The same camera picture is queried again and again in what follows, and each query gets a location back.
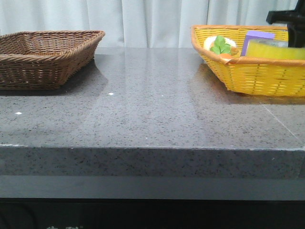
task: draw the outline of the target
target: brown wicker basket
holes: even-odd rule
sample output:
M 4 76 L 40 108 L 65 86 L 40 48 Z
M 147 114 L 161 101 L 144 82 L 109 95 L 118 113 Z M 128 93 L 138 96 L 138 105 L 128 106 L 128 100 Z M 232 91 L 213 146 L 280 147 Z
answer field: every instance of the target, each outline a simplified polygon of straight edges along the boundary
M 104 31 L 25 31 L 0 36 L 0 90 L 51 90 L 94 57 Z

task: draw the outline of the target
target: orange basket rim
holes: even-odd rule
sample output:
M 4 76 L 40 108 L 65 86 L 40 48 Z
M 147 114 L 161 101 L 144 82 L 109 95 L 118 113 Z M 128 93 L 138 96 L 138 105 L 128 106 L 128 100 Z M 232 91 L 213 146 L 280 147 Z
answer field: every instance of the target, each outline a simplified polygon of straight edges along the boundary
M 284 59 L 270 59 L 270 58 L 257 58 L 240 56 L 233 57 L 231 59 L 222 58 L 220 55 L 212 51 L 208 51 L 201 47 L 196 41 L 196 29 L 249 29 L 249 30 L 287 30 L 286 26 L 250 26 L 250 25 L 193 25 L 191 28 L 192 45 L 195 50 L 200 54 L 210 58 L 211 60 L 221 62 L 222 64 L 272 64 L 272 65 L 283 65 L 283 66 L 305 66 L 305 60 L 284 60 Z

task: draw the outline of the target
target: curtain fold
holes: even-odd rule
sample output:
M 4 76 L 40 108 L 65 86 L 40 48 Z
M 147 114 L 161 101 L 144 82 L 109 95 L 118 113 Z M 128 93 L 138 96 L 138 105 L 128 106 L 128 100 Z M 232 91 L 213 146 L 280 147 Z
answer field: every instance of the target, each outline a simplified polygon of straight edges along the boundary
M 191 47 L 194 24 L 267 25 L 297 0 L 0 0 L 0 34 L 104 30 L 101 47 Z

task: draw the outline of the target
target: gray granite countertop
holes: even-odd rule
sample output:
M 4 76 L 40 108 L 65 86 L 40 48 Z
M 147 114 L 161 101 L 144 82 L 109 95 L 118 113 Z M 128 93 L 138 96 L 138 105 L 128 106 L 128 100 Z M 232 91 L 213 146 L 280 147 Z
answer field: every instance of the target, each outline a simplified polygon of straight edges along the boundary
M 305 98 L 229 92 L 193 49 L 99 49 L 0 105 L 5 176 L 305 177 Z

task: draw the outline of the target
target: yellow container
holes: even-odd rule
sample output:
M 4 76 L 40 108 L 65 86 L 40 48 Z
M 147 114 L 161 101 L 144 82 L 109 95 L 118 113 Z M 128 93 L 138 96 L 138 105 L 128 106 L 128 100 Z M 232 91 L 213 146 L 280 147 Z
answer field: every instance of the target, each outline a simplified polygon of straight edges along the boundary
M 194 25 L 192 44 L 230 91 L 268 96 L 305 96 L 305 60 L 239 56 L 249 30 L 272 32 L 276 40 L 288 40 L 286 27 Z M 216 35 L 234 40 L 239 53 L 225 59 L 205 50 L 205 39 Z

